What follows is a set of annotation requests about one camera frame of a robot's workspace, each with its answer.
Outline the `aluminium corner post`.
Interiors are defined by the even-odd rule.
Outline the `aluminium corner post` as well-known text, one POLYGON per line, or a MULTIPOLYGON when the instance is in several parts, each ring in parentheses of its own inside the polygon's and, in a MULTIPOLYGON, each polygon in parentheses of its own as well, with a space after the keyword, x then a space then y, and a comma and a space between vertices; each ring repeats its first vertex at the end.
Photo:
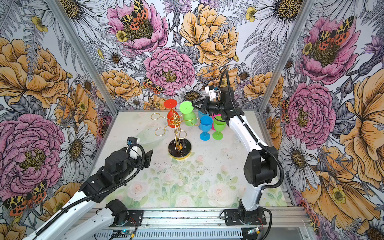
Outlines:
POLYGON ((72 46, 79 54, 82 63, 85 65, 88 74, 93 78, 98 90, 100 91, 106 104, 110 108, 113 117, 116 117, 119 113, 119 109, 117 108, 114 100, 108 92, 101 76, 99 75, 99 72, 97 71, 85 46, 83 45, 81 38, 78 36, 77 31, 73 27, 73 24, 70 22, 63 6, 61 5, 61 2, 48 1, 47 4, 53 12, 54 16, 56 17, 57 22, 62 27, 62 30, 64 31, 66 37, 68 37, 68 40, 71 42, 72 46))
POLYGON ((269 85, 266 88, 266 92, 262 98, 262 101, 257 109, 258 114, 261 114, 269 103, 269 100, 272 96, 273 90, 279 82, 279 78, 281 76, 281 72, 283 71, 284 65, 290 56, 290 52, 293 49, 297 39, 299 37, 300 32, 305 27, 306 21, 309 18, 311 9, 315 4, 314 0, 304 1, 297 16, 296 22, 293 26, 291 33, 288 35, 287 42, 283 48, 283 51, 280 55, 280 58, 277 62, 277 65, 273 71, 271 76, 271 80, 269 85))

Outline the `green wine glass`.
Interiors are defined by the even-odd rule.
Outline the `green wine glass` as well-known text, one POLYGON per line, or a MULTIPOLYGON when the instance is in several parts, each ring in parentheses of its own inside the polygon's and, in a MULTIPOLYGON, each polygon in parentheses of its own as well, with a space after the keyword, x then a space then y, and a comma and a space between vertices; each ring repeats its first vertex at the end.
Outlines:
POLYGON ((226 122, 222 119, 221 116, 217 116, 214 120, 214 123, 213 123, 214 127, 215 127, 215 132, 213 133, 212 137, 217 140, 217 141, 220 141, 223 139, 223 133, 222 131, 226 128, 227 124, 226 122))
POLYGON ((198 123, 198 119, 196 118, 194 107, 192 106, 191 102, 189 101, 182 102, 180 104, 179 110, 182 113, 182 117, 185 125, 191 127, 191 126, 195 126, 198 123))

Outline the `left aluminium corner post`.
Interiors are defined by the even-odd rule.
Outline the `left aluminium corner post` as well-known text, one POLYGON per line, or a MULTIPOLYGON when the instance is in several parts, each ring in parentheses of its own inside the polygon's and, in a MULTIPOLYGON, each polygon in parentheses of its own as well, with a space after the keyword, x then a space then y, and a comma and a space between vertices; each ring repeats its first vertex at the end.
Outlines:
POLYGON ((68 37, 68 40, 71 42, 72 46, 79 54, 82 63, 85 65, 88 74, 93 78, 98 90, 100 91, 106 104, 110 108, 113 117, 116 117, 119 113, 119 109, 117 108, 114 100, 108 92, 101 76, 99 75, 99 72, 97 71, 85 46, 83 45, 81 38, 78 36, 77 31, 73 27, 73 24, 70 22, 63 6, 61 5, 61 2, 48 1, 47 4, 53 12, 54 16, 56 17, 57 22, 62 27, 62 30, 64 31, 66 37, 68 37))

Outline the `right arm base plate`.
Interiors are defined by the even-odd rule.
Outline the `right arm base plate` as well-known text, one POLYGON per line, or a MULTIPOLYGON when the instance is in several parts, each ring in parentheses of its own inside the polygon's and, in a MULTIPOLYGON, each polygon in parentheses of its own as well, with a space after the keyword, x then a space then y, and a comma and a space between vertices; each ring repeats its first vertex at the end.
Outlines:
POLYGON ((224 220, 227 226, 261 226, 266 225, 265 213, 260 208, 254 211, 243 209, 225 209, 224 220))

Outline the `light blue wine glass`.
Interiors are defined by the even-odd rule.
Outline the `light blue wine glass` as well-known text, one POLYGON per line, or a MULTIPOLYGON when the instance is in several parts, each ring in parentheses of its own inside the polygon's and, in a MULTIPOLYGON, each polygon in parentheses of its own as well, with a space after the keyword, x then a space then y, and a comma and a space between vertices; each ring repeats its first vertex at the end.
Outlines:
POLYGON ((201 111, 198 111, 198 116, 199 116, 199 119, 201 119, 202 117, 205 117, 205 116, 210 116, 208 113, 203 113, 201 111))

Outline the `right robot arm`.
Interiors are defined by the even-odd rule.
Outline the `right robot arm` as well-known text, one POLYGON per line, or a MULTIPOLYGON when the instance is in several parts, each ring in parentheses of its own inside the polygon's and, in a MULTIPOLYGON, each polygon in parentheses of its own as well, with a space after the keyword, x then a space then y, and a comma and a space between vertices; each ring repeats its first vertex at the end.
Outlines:
POLYGON ((207 87, 208 97, 192 105, 233 130, 248 154, 243 171, 249 185, 238 208, 224 211, 226 225, 265 225, 267 210, 261 207, 260 200, 265 190, 282 185, 284 168, 278 160, 277 149, 269 147, 257 136, 244 112, 236 107, 227 70, 221 74, 220 80, 227 81, 226 87, 222 87, 221 83, 217 87, 207 87))

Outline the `aluminium front rail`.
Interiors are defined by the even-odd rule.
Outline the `aluminium front rail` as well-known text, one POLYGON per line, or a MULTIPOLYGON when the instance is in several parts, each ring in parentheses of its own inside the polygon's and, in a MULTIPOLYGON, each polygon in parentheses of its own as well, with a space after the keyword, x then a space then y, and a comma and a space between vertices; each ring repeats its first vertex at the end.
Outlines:
POLYGON ((99 217, 90 216, 86 213, 76 224, 69 228, 70 231, 89 231, 90 234, 102 230, 139 230, 155 229, 208 229, 208 228, 255 228, 261 227, 264 231, 268 228, 269 214, 267 211, 255 220, 241 221, 238 210, 229 208, 147 208, 143 209, 141 215, 138 210, 129 209, 128 212, 134 215, 133 220, 126 220, 123 225, 108 223, 99 217))

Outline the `right aluminium corner post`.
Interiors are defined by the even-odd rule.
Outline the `right aluminium corner post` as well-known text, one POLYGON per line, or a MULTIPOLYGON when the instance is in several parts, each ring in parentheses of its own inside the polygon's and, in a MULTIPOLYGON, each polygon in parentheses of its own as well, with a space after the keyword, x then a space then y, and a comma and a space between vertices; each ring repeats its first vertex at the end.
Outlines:
POLYGON ((280 55, 280 58, 277 62, 277 65, 273 71, 271 76, 271 80, 269 85, 266 88, 266 92, 262 98, 262 101, 257 109, 258 114, 261 114, 269 103, 269 100, 272 96, 273 90, 279 82, 279 78, 281 76, 281 72, 283 71, 284 65, 290 56, 290 52, 293 49, 297 39, 299 37, 300 32, 305 27, 306 21, 309 18, 311 9, 315 4, 314 0, 304 1, 297 16, 296 22, 293 26, 291 33, 288 35, 287 42, 283 48, 283 51, 280 55))

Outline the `right small circuit board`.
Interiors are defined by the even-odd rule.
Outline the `right small circuit board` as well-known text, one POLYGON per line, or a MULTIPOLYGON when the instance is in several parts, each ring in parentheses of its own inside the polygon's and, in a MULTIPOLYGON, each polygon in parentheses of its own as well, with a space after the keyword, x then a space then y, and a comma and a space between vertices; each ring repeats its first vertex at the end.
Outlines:
POLYGON ((259 234, 261 232, 261 230, 259 228, 253 228, 253 229, 250 229, 247 233, 249 235, 253 235, 253 234, 259 234))

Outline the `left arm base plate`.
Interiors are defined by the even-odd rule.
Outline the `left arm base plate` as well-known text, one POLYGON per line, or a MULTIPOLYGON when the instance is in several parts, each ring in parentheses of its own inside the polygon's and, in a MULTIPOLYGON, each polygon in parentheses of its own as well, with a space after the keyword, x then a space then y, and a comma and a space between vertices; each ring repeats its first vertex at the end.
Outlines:
POLYGON ((143 219, 143 210, 127 210, 115 216, 114 224, 117 227, 140 227, 143 219))

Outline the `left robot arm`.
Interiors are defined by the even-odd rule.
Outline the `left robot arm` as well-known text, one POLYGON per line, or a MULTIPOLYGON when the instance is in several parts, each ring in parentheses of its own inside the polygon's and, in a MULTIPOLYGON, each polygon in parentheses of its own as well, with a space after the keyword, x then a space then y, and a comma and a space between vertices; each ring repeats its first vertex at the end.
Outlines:
POLYGON ((90 209, 109 194, 127 185, 138 173, 151 164, 154 151, 146 152, 138 138, 128 137, 125 148, 114 151, 104 166, 90 176, 73 197, 26 240, 59 240, 90 209))

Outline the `small green circuit board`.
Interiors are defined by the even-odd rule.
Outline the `small green circuit board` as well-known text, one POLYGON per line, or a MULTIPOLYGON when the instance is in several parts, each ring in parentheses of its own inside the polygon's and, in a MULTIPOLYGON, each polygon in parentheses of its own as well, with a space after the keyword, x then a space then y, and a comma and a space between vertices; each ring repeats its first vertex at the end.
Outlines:
POLYGON ((112 237, 114 238, 130 238, 131 235, 134 233, 134 231, 128 231, 128 230, 123 230, 118 233, 114 233, 112 237))

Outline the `red wine glass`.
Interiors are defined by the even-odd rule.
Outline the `red wine glass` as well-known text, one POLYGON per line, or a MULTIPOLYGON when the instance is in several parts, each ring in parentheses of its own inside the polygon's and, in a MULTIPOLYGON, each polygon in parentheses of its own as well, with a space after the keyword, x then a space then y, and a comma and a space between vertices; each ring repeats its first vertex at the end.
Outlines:
POLYGON ((174 99, 169 99, 164 102, 164 107, 169 110, 167 114, 167 123, 170 128, 176 128, 180 125, 177 120, 179 114, 175 110, 177 104, 177 101, 174 99))

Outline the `pink wine glass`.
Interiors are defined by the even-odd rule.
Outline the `pink wine glass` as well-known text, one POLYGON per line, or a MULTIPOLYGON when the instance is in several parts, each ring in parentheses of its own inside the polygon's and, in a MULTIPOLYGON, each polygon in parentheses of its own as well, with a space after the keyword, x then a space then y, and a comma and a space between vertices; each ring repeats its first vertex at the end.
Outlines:
POLYGON ((215 120, 215 118, 216 118, 217 116, 221 116, 221 115, 220 115, 220 114, 213 114, 213 115, 212 115, 212 119, 213 119, 213 121, 215 120))

